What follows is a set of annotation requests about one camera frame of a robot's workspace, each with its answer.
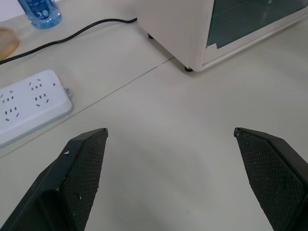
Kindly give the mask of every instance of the textured gripper pad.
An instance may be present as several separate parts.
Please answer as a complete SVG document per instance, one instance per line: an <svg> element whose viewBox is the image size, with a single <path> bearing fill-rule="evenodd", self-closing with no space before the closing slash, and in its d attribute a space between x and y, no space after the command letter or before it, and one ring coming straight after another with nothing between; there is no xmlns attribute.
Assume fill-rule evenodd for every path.
<svg viewBox="0 0 308 231"><path fill-rule="evenodd" d="M61 194L77 231L84 231L99 187L105 138L87 141L69 171Z"/></svg>
<svg viewBox="0 0 308 231"><path fill-rule="evenodd" d="M305 186L271 145L235 132L250 186L275 231L287 230L305 197Z"/></svg>

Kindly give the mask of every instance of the power strip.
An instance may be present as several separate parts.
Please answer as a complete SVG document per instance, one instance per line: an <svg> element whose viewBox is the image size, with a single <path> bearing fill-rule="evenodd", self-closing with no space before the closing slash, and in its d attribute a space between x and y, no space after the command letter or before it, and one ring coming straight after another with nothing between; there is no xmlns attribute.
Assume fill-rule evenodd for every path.
<svg viewBox="0 0 308 231"><path fill-rule="evenodd" d="M46 70L0 89L0 147L73 111L58 77Z"/></svg>

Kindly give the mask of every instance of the cabinet leg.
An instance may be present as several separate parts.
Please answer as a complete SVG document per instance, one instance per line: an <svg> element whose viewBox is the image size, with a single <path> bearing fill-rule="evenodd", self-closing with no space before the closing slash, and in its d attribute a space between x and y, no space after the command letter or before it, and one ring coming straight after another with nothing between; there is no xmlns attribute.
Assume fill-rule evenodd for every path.
<svg viewBox="0 0 308 231"><path fill-rule="evenodd" d="M185 71L187 71L187 72L193 72L193 70L192 70L191 68L189 68L189 67L185 67Z"/></svg>

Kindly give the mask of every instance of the table surface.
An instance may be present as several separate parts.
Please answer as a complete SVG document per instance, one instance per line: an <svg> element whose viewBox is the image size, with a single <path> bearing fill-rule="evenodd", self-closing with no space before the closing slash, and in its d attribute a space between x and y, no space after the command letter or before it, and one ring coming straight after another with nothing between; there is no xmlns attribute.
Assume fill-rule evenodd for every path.
<svg viewBox="0 0 308 231"><path fill-rule="evenodd" d="M50 30L32 28L24 15L0 26L21 36L18 54L101 18L136 15L134 0L90 2L59 2L64 20ZM272 230L233 130L284 138L308 161L307 38L305 20L204 72L186 73L137 23L110 23L1 66L0 87L53 69L72 87L75 108L0 149L0 225L71 138L107 127L87 231Z"/></svg>

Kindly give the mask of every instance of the power cord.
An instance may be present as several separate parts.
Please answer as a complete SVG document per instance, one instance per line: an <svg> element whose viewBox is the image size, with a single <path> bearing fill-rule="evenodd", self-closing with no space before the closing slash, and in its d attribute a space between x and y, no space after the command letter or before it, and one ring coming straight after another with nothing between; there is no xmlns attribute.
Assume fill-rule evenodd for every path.
<svg viewBox="0 0 308 231"><path fill-rule="evenodd" d="M11 58L2 60L2 61L0 61L0 65L8 63L8 62L16 60L16 59L19 59L19 58L22 58L22 57L25 57L27 55L33 54L33 53L38 52L38 51L40 51L40 50L42 50L42 49L44 49L46 47L50 47L50 46L55 45L55 44L60 44L60 43L67 42L67 41L75 38L76 36L80 35L82 32L85 32L86 30L89 30L91 27L97 26L98 24L108 23L108 22L120 22L120 23L130 24L130 23L134 23L136 21L137 21L137 18L134 18L132 20L122 20L122 19L117 19L117 18L103 19L103 20L97 21L95 23L92 23L91 25L86 26L85 28L81 29L80 31L76 32L75 34L73 34L73 35L71 35L71 36L69 36L69 37L67 37L65 39L54 41L54 42L50 42L50 43L47 43L47 44L42 45L40 47L37 47L37 48L35 48L35 49L31 50L31 51L25 52L23 54L19 54L19 55L13 56Z"/></svg>

